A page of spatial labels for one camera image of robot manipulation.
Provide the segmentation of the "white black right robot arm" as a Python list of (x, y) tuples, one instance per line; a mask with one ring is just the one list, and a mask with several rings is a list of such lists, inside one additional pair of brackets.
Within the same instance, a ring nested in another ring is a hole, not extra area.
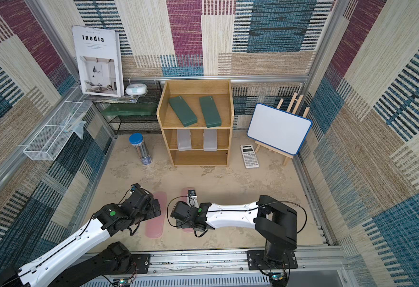
[(266, 240), (262, 261), (296, 268), (298, 213), (286, 202), (261, 195), (256, 202), (241, 205), (198, 203), (196, 196), (177, 202), (168, 216), (175, 228), (191, 228), (197, 237), (226, 227), (250, 228)]

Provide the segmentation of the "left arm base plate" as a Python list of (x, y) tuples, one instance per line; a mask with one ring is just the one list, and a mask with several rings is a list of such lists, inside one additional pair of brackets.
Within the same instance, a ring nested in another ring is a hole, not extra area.
[(131, 254), (126, 274), (145, 275), (149, 271), (151, 254)]

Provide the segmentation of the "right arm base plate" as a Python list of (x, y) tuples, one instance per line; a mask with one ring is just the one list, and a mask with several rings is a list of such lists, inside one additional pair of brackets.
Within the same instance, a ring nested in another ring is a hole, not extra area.
[(249, 270), (273, 270), (273, 269), (297, 269), (298, 262), (296, 260), (295, 252), (286, 250), (280, 253), (279, 259), (268, 258), (264, 250), (248, 250), (246, 252)]

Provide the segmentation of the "green pencil case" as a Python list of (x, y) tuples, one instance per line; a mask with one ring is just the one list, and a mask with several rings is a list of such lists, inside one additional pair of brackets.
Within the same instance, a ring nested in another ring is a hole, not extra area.
[(222, 120), (214, 98), (212, 96), (204, 96), (199, 98), (199, 102), (206, 126), (208, 128), (221, 126)]
[(184, 127), (191, 126), (198, 122), (196, 114), (182, 96), (170, 98), (169, 104)]

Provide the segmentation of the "pink pencil case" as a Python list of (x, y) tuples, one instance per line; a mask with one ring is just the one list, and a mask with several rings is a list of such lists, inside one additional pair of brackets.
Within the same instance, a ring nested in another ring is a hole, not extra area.
[(166, 192), (156, 192), (153, 194), (155, 199), (158, 199), (160, 204), (161, 215), (155, 217), (154, 219), (148, 220), (146, 222), (146, 237), (149, 239), (159, 239), (164, 232), (164, 222), (166, 217), (166, 204), (167, 204), (167, 194)]
[[(185, 201), (187, 204), (189, 204), (189, 198), (188, 198), (189, 191), (195, 191), (195, 188), (194, 187), (186, 187), (186, 188), (182, 189), (182, 196), (183, 196), (182, 201)], [(192, 228), (183, 228), (182, 231), (184, 233), (193, 233)]]

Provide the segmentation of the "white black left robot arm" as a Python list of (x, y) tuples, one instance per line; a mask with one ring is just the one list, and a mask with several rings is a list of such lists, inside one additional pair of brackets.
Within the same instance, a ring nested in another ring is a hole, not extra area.
[(132, 225), (161, 215), (157, 199), (126, 200), (107, 204), (66, 240), (20, 268), (13, 266), (0, 273), (0, 287), (48, 287), (67, 267), (90, 249)]

